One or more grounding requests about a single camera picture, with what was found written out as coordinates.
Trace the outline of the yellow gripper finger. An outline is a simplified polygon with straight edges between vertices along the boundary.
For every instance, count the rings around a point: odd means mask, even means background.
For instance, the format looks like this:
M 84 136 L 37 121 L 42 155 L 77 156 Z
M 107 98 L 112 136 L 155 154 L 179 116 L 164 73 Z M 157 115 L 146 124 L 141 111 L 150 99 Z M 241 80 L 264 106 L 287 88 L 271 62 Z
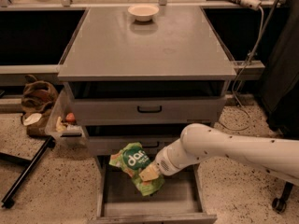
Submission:
M 140 172 L 139 176 L 143 181 L 151 181 L 157 179 L 159 177 L 159 174 L 159 168 L 154 162 L 152 162 L 149 166 L 147 166 Z

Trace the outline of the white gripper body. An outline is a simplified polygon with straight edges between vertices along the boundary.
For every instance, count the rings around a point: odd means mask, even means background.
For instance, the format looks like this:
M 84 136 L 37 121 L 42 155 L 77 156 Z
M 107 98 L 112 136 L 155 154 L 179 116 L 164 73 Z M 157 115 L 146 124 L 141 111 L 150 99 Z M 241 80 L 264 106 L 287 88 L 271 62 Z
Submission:
M 174 147 L 164 147 L 155 158 L 155 162 L 163 175 L 174 175 L 183 169 L 182 152 Z

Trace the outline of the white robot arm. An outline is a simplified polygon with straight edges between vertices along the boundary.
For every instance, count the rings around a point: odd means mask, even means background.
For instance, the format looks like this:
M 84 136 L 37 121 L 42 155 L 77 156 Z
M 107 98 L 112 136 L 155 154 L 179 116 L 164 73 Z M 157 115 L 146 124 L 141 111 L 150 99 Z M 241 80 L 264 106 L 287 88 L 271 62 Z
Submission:
M 186 126 L 180 138 L 159 151 L 139 176 L 150 181 L 174 175 L 211 157 L 226 157 L 299 184 L 298 140 L 232 135 L 204 124 Z

